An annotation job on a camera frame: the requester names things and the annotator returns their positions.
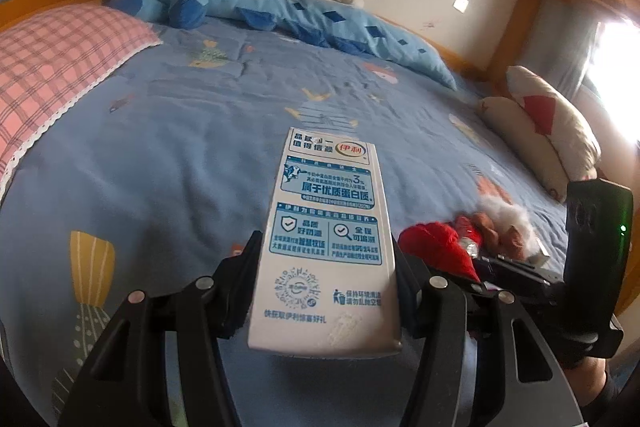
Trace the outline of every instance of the white carton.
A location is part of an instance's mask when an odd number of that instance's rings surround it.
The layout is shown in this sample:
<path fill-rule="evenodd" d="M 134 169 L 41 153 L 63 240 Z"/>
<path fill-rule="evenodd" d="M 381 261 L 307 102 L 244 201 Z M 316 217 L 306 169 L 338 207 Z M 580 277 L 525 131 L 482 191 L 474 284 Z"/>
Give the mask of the white carton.
<path fill-rule="evenodd" d="M 391 229 L 372 144 L 289 130 L 264 231 L 248 344 L 325 358 L 400 350 Z"/>

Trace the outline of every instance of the gray curtain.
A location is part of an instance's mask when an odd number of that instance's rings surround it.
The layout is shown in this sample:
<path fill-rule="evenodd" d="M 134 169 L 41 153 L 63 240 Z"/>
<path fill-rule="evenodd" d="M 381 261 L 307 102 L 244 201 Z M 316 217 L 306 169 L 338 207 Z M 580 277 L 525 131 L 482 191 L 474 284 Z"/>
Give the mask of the gray curtain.
<path fill-rule="evenodd" d="M 572 100 L 584 79 L 597 31 L 598 18 L 587 7 L 542 0 L 517 63 Z"/>

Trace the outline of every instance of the red plush toy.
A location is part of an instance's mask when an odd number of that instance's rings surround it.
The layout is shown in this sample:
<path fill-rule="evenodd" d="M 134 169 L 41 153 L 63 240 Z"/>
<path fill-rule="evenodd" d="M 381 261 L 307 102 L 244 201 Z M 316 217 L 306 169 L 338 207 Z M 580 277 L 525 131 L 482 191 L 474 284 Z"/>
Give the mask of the red plush toy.
<path fill-rule="evenodd" d="M 438 221 L 418 223 L 401 232 L 398 246 L 404 253 L 420 257 L 428 266 L 480 282 L 471 257 L 458 241 L 468 237 L 480 248 L 482 236 L 468 217 L 458 216 L 453 226 L 455 229 Z"/>

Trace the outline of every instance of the shield icon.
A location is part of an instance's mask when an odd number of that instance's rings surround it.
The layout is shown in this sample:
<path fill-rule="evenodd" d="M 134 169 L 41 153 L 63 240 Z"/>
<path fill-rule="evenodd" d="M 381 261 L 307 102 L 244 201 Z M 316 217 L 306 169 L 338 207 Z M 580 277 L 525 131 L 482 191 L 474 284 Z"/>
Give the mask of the shield icon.
<path fill-rule="evenodd" d="M 283 227 L 285 232 L 291 232 L 291 230 L 295 229 L 297 224 L 298 220 L 291 216 L 282 216 L 282 219 L 280 220 L 280 225 Z"/>

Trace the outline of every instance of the bright window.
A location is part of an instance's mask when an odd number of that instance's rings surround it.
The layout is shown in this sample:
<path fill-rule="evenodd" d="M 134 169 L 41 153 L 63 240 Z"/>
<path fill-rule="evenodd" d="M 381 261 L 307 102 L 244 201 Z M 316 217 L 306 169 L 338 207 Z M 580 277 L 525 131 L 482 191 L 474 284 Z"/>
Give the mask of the bright window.
<path fill-rule="evenodd" d="M 606 23 L 587 70 L 613 122 L 629 140 L 640 140 L 640 29 Z"/>

